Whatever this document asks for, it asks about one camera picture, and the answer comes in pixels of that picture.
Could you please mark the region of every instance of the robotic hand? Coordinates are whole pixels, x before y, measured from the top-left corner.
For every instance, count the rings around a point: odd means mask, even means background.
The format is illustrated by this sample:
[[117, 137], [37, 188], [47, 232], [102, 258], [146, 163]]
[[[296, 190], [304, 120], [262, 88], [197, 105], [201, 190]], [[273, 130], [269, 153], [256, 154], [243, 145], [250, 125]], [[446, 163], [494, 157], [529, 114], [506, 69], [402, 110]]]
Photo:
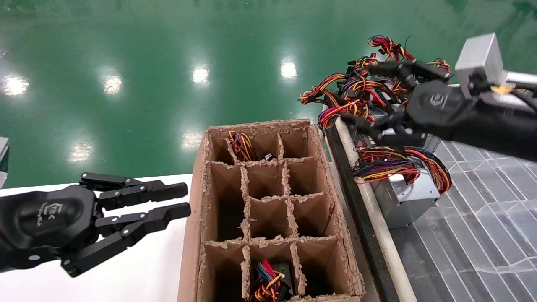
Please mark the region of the robotic hand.
[[[96, 197], [93, 190], [103, 193]], [[0, 272], [61, 260], [65, 271], [77, 277], [145, 235], [166, 229], [170, 220], [191, 213], [189, 203], [120, 217], [104, 217], [103, 208], [114, 210], [187, 194], [185, 183], [165, 185], [84, 173], [79, 185], [63, 190], [0, 197]], [[99, 235], [104, 238], [97, 241]]]
[[368, 68], [371, 74], [401, 80], [411, 92], [404, 111], [377, 121], [342, 115], [378, 145], [419, 146], [430, 133], [537, 161], [537, 76], [505, 71], [494, 34], [466, 41], [455, 66], [458, 87], [447, 84], [450, 74], [416, 61]]

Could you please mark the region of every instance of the metal arm mount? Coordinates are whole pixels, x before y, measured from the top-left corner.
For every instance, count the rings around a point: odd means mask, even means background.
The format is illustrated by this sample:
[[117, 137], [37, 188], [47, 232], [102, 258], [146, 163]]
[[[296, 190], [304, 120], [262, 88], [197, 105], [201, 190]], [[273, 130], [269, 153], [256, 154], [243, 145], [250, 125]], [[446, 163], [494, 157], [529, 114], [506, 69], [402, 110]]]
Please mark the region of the metal arm mount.
[[[93, 190], [104, 191], [99, 198]], [[185, 183], [165, 185], [133, 178], [83, 173], [79, 185], [52, 192], [0, 198], [0, 272], [29, 269], [61, 260], [71, 277], [94, 268], [145, 235], [188, 217], [189, 203], [157, 207], [147, 213], [103, 217], [114, 210], [188, 194]], [[104, 238], [97, 241], [99, 235]]]
[[[474, 97], [471, 92], [471, 77], [480, 75], [483, 81], [495, 85], [513, 84], [517, 88], [537, 90], [537, 75], [515, 73], [504, 69], [502, 55], [496, 34], [486, 34], [466, 40], [455, 65], [460, 88], [467, 99]], [[533, 111], [520, 98], [511, 94], [499, 94], [494, 91], [483, 92], [479, 98], [491, 106]]]

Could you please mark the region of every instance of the black wire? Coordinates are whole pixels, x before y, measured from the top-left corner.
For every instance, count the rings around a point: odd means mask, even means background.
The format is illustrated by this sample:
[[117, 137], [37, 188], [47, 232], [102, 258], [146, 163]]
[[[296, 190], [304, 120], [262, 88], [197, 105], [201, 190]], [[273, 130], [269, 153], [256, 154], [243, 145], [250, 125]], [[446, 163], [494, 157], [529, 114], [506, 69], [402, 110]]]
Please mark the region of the black wire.
[[404, 46], [403, 46], [404, 51], [407, 51], [407, 41], [408, 39], [410, 39], [411, 36], [412, 35], [408, 36], [408, 38], [404, 41]]
[[449, 173], [449, 170], [446, 168], [446, 166], [444, 165], [444, 163], [442, 163], [442, 161], [436, 156], [434, 155], [432, 152], [429, 152], [428, 150], [425, 150], [425, 149], [422, 149], [422, 148], [418, 148], [418, 147], [406, 147], [406, 149], [411, 149], [411, 150], [414, 150], [416, 152], [420, 152], [422, 153], [425, 157], [428, 157], [429, 159], [431, 159], [432, 161], [436, 162], [440, 168], [442, 170], [444, 170], [444, 173], [446, 174], [447, 178], [449, 179], [449, 181], [451, 182], [451, 174]]
[[537, 113], [537, 102], [533, 98], [528, 98], [524, 94], [515, 90], [512, 90], [511, 94], [523, 100], [524, 103], [526, 103], [531, 109], [533, 109], [533, 111]]

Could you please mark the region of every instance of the torn cardboard edge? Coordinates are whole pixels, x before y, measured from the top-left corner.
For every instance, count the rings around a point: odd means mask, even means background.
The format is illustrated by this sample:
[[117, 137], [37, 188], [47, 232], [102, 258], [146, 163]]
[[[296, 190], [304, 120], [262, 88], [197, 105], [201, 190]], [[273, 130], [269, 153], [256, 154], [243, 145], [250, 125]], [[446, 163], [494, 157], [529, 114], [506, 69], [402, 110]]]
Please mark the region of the torn cardboard edge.
[[[245, 132], [247, 135], [254, 137], [254, 141], [257, 136], [272, 138], [272, 142], [275, 142], [273, 145], [275, 145], [276, 158], [271, 161], [238, 162], [231, 150], [229, 141], [226, 140], [229, 130]], [[291, 137], [294, 137], [294, 140], [298, 138], [300, 141], [290, 140]], [[229, 156], [225, 154], [215, 156], [215, 146], [218, 148], [218, 152], [222, 152], [225, 149]], [[287, 153], [290, 157], [285, 156], [286, 146], [291, 150]], [[305, 155], [307, 156], [303, 158], [293, 157]], [[225, 159], [228, 162], [220, 162], [217, 160], [218, 158]], [[300, 185], [303, 187], [302, 193], [304, 193], [304, 196], [292, 195], [293, 192], [289, 183], [292, 181], [291, 178], [296, 176], [296, 173], [300, 173], [300, 171], [295, 170], [294, 174], [292, 174], [291, 165], [309, 167], [310, 170], [313, 169], [314, 171], [310, 172], [312, 174], [311, 178], [308, 178], [310, 175], [298, 176], [303, 178]], [[280, 188], [278, 195], [261, 196], [261, 194], [258, 195], [260, 198], [250, 196], [249, 186], [254, 184], [251, 183], [249, 171], [263, 170], [267, 167], [268, 169], [275, 167], [276, 174], [269, 173], [269, 176], [257, 181], [266, 183], [268, 192], [271, 192], [271, 190], [275, 192], [276, 190], [270, 188], [270, 186], [276, 184]], [[213, 179], [213, 169], [217, 169], [217, 172], [233, 171], [235, 176], [220, 177], [215, 181]], [[240, 172], [239, 178], [236, 177], [237, 171]], [[215, 205], [218, 204], [216, 199], [219, 198], [218, 193], [215, 192], [216, 187], [225, 187], [226, 185], [240, 190], [239, 195], [244, 203], [244, 209], [242, 210], [243, 219], [237, 225], [237, 229], [242, 232], [243, 236], [225, 241], [208, 240], [217, 238], [214, 234], [219, 232], [219, 230], [215, 229], [215, 225], [217, 226], [218, 223], [214, 221], [214, 217], [218, 219], [218, 215], [215, 215], [214, 211], [210, 214], [211, 209], [218, 209], [218, 206]], [[279, 216], [284, 216], [283, 219], [278, 219], [284, 224], [286, 231], [282, 232], [286, 232], [286, 238], [280, 234], [270, 240], [252, 238], [251, 224], [255, 220], [252, 216], [257, 215], [255, 214], [256, 211], [262, 215], [262, 207], [272, 204], [278, 204], [275, 211], [280, 213]], [[254, 205], [254, 214], [252, 214], [252, 205]], [[323, 213], [322, 216], [328, 221], [326, 228], [330, 228], [330, 231], [323, 235], [328, 236], [301, 236], [300, 225], [297, 224], [294, 213], [307, 212], [307, 208], [302, 208], [306, 205], [313, 206], [314, 209], [318, 209], [319, 212]], [[295, 289], [298, 294], [298, 296], [293, 297], [293, 301], [359, 301], [360, 297], [365, 294], [364, 281], [358, 271], [352, 248], [350, 248], [352, 246], [350, 244], [350, 234], [346, 227], [341, 204], [337, 199], [328, 159], [318, 136], [318, 131], [314, 125], [310, 124], [309, 120], [211, 127], [202, 139], [198, 157], [194, 164], [191, 206], [193, 207], [193, 215], [187, 220], [186, 229], [188, 234], [185, 234], [178, 301], [211, 301], [214, 298], [212, 295], [217, 290], [217, 284], [210, 284], [213, 280], [210, 275], [217, 274], [219, 265], [222, 265], [222, 263], [218, 261], [215, 263], [212, 258], [215, 258], [214, 255], [218, 250], [227, 255], [228, 252], [225, 251], [229, 251], [229, 249], [232, 249], [234, 251], [232, 255], [237, 257], [233, 263], [237, 267], [239, 266], [237, 263], [240, 263], [242, 272], [240, 295], [242, 298], [247, 298], [250, 294], [249, 287], [252, 283], [250, 280], [251, 259], [248, 257], [251, 257], [252, 253], [257, 256], [264, 255], [258, 252], [260, 250], [269, 250], [271, 247], [279, 245], [288, 245], [289, 253], [286, 251], [286, 257], [284, 258], [291, 260], [296, 282]], [[307, 270], [307, 267], [304, 268], [304, 264], [301, 263], [298, 249], [304, 244], [317, 243], [333, 245], [333, 249], [337, 251], [338, 257], [334, 259], [338, 261], [341, 269], [337, 272], [331, 272], [331, 274], [336, 274], [340, 280], [345, 280], [341, 288], [346, 290], [339, 291], [341, 294], [335, 296], [330, 294], [326, 296], [320, 295], [314, 298], [306, 297], [307, 279], [303, 274], [303, 269]], [[234, 249], [241, 249], [242, 256], [238, 256], [239, 253]]]

